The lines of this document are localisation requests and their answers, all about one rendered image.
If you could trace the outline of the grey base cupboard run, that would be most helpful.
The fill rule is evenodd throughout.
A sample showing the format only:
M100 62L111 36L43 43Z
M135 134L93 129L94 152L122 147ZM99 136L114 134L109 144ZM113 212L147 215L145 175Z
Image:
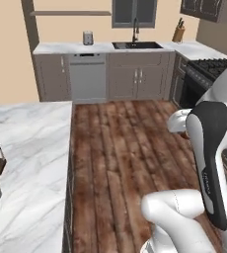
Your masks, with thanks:
M173 50L93 52L106 55L107 101L170 97L176 53ZM69 56L46 53L35 56L38 92L43 102L71 101Z

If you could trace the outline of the white dishwasher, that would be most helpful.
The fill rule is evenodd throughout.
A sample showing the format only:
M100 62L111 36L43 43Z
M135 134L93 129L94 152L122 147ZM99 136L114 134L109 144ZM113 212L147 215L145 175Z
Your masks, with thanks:
M106 55L73 53L69 56L72 100L77 104L102 103L107 98Z

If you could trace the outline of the black sink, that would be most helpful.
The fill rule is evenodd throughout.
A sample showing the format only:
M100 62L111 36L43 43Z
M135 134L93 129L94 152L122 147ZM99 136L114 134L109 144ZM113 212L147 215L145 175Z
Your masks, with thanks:
M162 48L156 42L113 42L115 49L158 49Z

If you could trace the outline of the grey canister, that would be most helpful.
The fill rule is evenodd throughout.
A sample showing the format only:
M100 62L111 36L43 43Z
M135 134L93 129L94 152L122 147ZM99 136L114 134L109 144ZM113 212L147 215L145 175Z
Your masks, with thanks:
M94 37L92 31L84 31L83 32L83 44L84 45L92 45L94 43Z

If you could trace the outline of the black tap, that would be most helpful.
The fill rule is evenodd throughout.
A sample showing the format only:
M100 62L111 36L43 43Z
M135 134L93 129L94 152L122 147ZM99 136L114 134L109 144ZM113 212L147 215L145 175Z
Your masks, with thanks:
M139 21L135 17L133 20L133 34L132 34L132 43L135 43L138 41L138 38L136 37L139 34Z

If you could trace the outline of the black stove with oven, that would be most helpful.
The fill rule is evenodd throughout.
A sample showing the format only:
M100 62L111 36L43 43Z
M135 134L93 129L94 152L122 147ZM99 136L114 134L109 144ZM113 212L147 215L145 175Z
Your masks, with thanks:
M227 68L227 58L191 60L187 64L180 107L193 108Z

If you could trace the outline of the wooden knife block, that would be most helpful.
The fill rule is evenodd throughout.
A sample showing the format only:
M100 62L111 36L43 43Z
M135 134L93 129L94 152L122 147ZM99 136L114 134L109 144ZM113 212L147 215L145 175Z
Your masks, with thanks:
M172 38L173 42L181 42L183 40L183 35L186 30L184 22L185 22L184 19L180 18Z

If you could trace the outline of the grey framed window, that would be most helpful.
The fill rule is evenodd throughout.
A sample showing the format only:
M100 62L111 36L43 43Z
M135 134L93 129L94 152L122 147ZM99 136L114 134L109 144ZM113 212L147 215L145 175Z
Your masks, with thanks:
M140 28L154 28L157 0L112 0L112 27L131 28L134 19Z

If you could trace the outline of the grey wall shelf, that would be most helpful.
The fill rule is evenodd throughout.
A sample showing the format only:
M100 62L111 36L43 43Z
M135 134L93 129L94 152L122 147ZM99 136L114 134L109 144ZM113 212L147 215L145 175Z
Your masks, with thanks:
M32 11L31 16L111 16L110 11Z

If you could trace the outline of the dark wall cupboard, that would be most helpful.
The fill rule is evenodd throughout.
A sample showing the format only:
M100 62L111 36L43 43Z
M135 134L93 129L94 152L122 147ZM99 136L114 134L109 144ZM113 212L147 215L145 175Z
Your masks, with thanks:
M182 0L181 13L214 23L227 23L227 0Z

